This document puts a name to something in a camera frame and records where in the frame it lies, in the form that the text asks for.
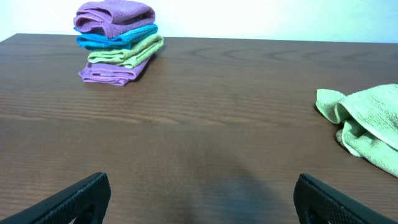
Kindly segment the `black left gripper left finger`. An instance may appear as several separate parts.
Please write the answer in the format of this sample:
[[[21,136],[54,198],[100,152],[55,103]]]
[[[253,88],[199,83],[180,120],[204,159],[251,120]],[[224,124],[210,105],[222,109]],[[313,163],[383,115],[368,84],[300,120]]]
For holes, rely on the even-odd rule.
[[[102,224],[111,197],[108,176],[94,173],[1,224]]]

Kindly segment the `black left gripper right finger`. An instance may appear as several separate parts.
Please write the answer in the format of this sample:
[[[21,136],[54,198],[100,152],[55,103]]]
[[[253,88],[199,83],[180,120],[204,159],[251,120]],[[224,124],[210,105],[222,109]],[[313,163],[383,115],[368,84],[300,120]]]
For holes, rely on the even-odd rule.
[[[301,224],[397,224],[309,174],[300,174],[294,205]]]

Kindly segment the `light green microfiber cloth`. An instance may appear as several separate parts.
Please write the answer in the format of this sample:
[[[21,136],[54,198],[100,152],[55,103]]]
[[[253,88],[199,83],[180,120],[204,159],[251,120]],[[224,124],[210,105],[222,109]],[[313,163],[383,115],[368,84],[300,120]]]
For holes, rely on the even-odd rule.
[[[353,156],[397,177],[397,85],[379,85],[350,95],[318,89],[315,106],[341,126],[336,140]]]

